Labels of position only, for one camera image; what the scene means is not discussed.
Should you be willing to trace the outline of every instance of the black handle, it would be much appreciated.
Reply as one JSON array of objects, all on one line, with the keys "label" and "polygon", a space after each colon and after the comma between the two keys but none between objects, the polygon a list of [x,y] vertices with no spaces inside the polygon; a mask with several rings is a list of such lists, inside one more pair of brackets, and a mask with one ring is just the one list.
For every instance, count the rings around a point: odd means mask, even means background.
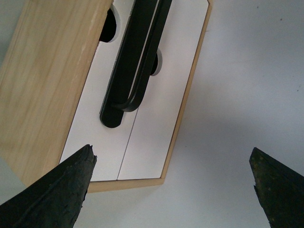
[{"label": "black handle", "polygon": [[141,104],[171,2],[135,1],[100,112],[105,126],[118,127]]}]

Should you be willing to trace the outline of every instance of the light wood panel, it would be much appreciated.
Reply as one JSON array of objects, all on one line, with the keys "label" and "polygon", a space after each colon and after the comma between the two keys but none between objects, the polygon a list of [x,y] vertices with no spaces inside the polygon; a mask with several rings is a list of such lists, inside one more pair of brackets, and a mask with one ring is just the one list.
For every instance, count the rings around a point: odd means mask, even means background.
[{"label": "light wood panel", "polygon": [[54,168],[112,0],[28,0],[0,70],[0,152],[30,185]]}]

